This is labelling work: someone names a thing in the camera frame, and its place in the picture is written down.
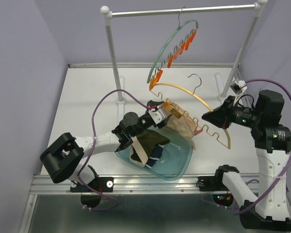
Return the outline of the olive green underwear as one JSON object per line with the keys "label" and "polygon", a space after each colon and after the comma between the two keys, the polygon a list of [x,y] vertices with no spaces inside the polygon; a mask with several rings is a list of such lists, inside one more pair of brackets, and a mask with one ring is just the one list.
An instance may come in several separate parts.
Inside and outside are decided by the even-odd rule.
{"label": "olive green underwear", "polygon": [[170,139],[157,131],[145,130],[132,139],[129,147],[129,160],[141,167],[146,167],[149,156],[156,145],[166,146]]}

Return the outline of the navy blue underwear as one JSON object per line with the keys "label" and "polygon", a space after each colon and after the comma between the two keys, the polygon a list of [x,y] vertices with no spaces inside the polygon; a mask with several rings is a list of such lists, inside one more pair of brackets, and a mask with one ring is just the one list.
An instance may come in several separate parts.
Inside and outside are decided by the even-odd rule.
{"label": "navy blue underwear", "polygon": [[145,166],[148,168],[152,168],[162,157],[163,149],[164,149],[164,146],[156,145],[151,155],[149,156],[148,161],[145,164]]}

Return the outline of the beige underwear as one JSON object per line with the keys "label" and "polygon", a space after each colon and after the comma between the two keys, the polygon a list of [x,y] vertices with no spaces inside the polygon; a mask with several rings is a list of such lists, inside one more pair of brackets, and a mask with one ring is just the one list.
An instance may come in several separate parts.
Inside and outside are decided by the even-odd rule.
{"label": "beige underwear", "polygon": [[203,132],[203,129],[198,126],[198,120],[191,118],[187,111],[173,102],[166,102],[161,108],[170,115],[167,128],[178,132],[195,150],[193,137]]}

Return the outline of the green clip hanger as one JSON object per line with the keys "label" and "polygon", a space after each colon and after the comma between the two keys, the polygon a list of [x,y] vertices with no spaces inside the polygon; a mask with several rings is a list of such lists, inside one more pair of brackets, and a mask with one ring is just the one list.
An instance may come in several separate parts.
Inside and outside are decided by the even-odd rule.
{"label": "green clip hanger", "polygon": [[[170,68],[172,63],[183,53],[183,51],[188,50],[190,44],[193,42],[197,31],[199,29],[199,23],[196,19],[188,19],[181,22],[180,15],[184,13],[184,10],[188,10],[186,7],[182,7],[178,12],[178,25],[177,28],[168,37],[162,48],[159,50],[150,71],[148,73],[146,83],[150,84],[152,81],[158,81],[163,73],[163,68]],[[187,24],[193,23],[192,29],[180,40],[178,44],[173,46],[173,49],[167,53],[167,56],[162,57],[166,53],[166,49],[170,46],[170,43],[174,40],[177,34],[187,26]]]}

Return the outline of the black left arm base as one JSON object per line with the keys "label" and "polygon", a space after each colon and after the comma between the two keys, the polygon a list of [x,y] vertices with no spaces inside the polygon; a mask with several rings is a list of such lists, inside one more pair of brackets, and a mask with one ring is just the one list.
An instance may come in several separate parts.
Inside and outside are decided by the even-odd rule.
{"label": "black left arm base", "polygon": [[87,186],[80,182],[71,182],[70,192],[80,194],[84,209],[103,210],[111,208],[115,200],[109,194],[113,192],[113,177],[98,177]]}

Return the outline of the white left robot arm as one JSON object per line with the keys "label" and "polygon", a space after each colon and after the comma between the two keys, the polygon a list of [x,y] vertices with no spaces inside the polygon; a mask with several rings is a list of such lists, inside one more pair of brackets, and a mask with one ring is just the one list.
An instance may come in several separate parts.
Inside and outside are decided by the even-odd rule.
{"label": "white left robot arm", "polygon": [[108,133],[93,137],[62,134],[40,155],[40,160],[53,183],[78,181],[87,191],[94,191],[98,187],[98,179],[90,168],[86,168],[84,173],[81,171],[81,159],[99,153],[125,150],[133,144],[134,137],[152,126],[164,127],[168,119],[168,114],[162,109],[147,110],[142,116],[128,112],[118,126]]}

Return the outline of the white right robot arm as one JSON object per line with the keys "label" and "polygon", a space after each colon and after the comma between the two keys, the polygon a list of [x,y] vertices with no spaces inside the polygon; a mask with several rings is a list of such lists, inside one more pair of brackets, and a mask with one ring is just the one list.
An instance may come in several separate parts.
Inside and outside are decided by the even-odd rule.
{"label": "white right robot arm", "polygon": [[230,191],[240,208],[245,229],[291,232],[287,207],[286,177],[281,174],[291,152],[291,131],[279,123],[284,106],[280,93],[262,90],[254,107],[238,106],[234,96],[202,116],[222,129],[232,123],[251,130],[259,163],[259,194],[256,196],[234,166],[219,166],[214,176],[199,177],[201,191]]}

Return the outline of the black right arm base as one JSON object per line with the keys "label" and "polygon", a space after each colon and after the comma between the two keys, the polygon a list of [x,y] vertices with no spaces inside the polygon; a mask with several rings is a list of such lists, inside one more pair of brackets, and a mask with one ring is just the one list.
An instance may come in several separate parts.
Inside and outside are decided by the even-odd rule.
{"label": "black right arm base", "polygon": [[196,186],[201,192],[211,192],[211,198],[219,206],[231,207],[234,198],[228,188],[218,181],[215,176],[200,176],[197,178]]}

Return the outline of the translucent blue plastic basin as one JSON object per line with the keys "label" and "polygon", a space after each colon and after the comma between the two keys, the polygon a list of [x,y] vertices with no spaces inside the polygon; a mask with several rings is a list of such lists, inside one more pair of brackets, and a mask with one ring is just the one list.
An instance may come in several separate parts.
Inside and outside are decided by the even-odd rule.
{"label": "translucent blue plastic basin", "polygon": [[176,131],[163,127],[150,127],[148,130],[157,131],[170,139],[162,152],[160,160],[151,168],[141,167],[129,160],[129,147],[115,154],[122,160],[159,178],[173,181],[179,179],[187,169],[193,152],[192,146]]}

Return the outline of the white metal clothes rack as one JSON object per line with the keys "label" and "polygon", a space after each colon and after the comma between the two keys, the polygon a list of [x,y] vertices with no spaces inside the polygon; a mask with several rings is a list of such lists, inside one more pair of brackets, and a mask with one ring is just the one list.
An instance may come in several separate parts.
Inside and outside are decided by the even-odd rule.
{"label": "white metal clothes rack", "polygon": [[[207,35],[213,32],[214,29],[210,26],[210,23],[206,22],[211,16],[222,19],[224,23],[229,23],[233,17],[239,17],[241,14],[244,14],[250,21],[250,23],[245,24],[245,29],[242,31],[244,33],[244,39],[241,45],[237,45],[239,51],[235,55],[228,56],[228,58],[235,59],[235,61],[230,63],[231,71],[227,81],[219,89],[218,100],[223,100],[227,97],[230,82],[234,79],[236,69],[240,64],[241,57],[251,38],[253,29],[267,4],[269,4],[267,0],[257,0],[254,3],[241,5],[188,8],[188,10],[184,10],[184,13],[180,15],[181,22],[188,19],[196,19],[199,22],[199,31],[196,34],[194,44],[192,44],[193,49],[197,45],[205,44],[206,38],[202,36],[202,32],[205,32]],[[138,48],[138,52],[144,53],[145,56],[133,54],[132,56],[128,56],[128,58],[136,59],[138,62],[144,62],[151,68],[159,50],[171,33],[177,28],[178,12],[181,8],[175,10],[144,10],[116,13],[112,12],[108,6],[99,8],[99,17],[103,21],[103,27],[106,33],[107,51],[111,57],[115,88],[122,89],[124,87],[120,81],[119,64],[115,56],[115,45],[119,45],[122,42],[125,46],[122,50],[124,54],[128,54],[130,49],[134,49],[137,46],[145,46],[144,49]],[[193,23],[187,24],[170,43],[170,46],[166,49],[166,53],[162,57],[165,58],[167,53],[173,49],[173,46],[178,44],[193,26]]]}

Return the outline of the aluminium mounting rail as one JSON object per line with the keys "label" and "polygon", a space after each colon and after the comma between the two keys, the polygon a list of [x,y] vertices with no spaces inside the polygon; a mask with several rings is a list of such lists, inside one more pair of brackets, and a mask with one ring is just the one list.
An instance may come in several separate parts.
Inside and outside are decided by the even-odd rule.
{"label": "aluminium mounting rail", "polygon": [[[184,174],[174,181],[154,175],[112,175],[113,192],[110,195],[172,195],[199,194],[196,182],[200,174]],[[48,175],[35,175],[30,186],[30,195],[73,195],[69,180],[54,184]]]}

